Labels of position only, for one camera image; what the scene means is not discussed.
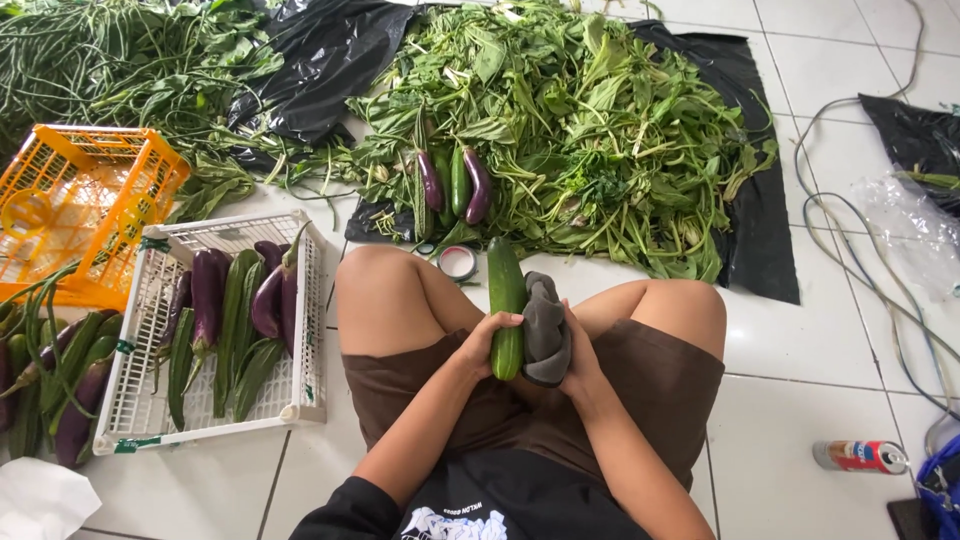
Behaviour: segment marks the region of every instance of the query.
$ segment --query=white plastic crate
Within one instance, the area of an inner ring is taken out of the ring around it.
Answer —
[[[156,346],[166,328],[174,285],[180,274],[190,269],[194,252],[217,248],[236,256],[258,240],[290,243],[306,221],[306,213],[296,209],[144,230],[120,333],[121,347],[113,361],[97,423],[93,445],[96,455],[132,453],[144,447],[292,423],[326,422],[324,238],[312,223],[300,237],[294,357],[284,354],[276,364],[247,420],[233,422],[232,390],[226,418],[213,418],[216,355],[206,359],[184,396],[183,431],[176,431],[167,409],[166,364],[160,367],[154,393]]]

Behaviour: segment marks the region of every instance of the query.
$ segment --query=white tissue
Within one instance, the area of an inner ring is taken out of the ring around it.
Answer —
[[[21,457],[0,467],[0,540],[64,540],[100,507],[90,481]]]

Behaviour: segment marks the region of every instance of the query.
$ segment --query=person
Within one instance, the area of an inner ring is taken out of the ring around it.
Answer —
[[[570,309],[559,388],[491,377],[484,315],[428,261],[361,247],[337,270],[344,369],[368,453],[292,540],[712,539],[690,469],[723,375],[726,309],[644,280]]]

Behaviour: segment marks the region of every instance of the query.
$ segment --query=graphic print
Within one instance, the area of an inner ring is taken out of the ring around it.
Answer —
[[[424,506],[411,513],[400,540],[507,540],[507,526],[503,525],[503,514],[496,510],[484,521],[450,519]]]

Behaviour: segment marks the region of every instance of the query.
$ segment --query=brown shorts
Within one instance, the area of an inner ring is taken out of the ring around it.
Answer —
[[[414,395],[467,337],[460,330],[418,351],[344,355],[360,431],[370,449]],[[617,321],[593,340],[600,367],[647,441],[687,489],[707,435],[724,365],[710,353],[634,320]],[[477,384],[447,449],[462,453],[521,448],[594,477],[603,476],[573,403],[549,390],[535,410],[493,377]]]

